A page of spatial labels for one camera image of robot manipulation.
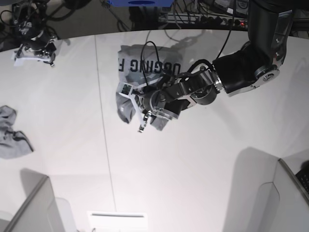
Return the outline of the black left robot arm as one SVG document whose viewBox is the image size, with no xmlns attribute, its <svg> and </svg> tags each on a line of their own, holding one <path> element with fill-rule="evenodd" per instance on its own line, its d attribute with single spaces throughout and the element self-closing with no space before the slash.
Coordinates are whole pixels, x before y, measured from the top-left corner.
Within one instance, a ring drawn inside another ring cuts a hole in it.
<svg viewBox="0 0 309 232">
<path fill-rule="evenodd" d="M 140 98 L 144 120 L 172 120 L 196 104 L 209 105 L 224 91 L 228 95 L 254 90 L 280 73 L 286 57 L 296 1 L 251 0 L 248 6 L 248 42 L 214 61 L 199 59 L 186 72 L 173 74 L 158 61 L 160 80 L 147 84 Z"/>
</svg>

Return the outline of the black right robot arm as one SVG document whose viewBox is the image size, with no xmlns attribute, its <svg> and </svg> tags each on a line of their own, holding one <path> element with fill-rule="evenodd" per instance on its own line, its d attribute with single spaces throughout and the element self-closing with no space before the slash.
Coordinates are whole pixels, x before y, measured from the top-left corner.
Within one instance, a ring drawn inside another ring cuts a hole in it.
<svg viewBox="0 0 309 232">
<path fill-rule="evenodd" d="M 0 19 L 0 50 L 9 45 L 16 49 L 12 60 L 15 66 L 24 61 L 38 61 L 54 67 L 56 31 L 46 24 L 46 0 L 22 0 L 12 4 L 11 10 L 3 10 L 0 15 L 9 13 L 11 19 Z"/>
</svg>

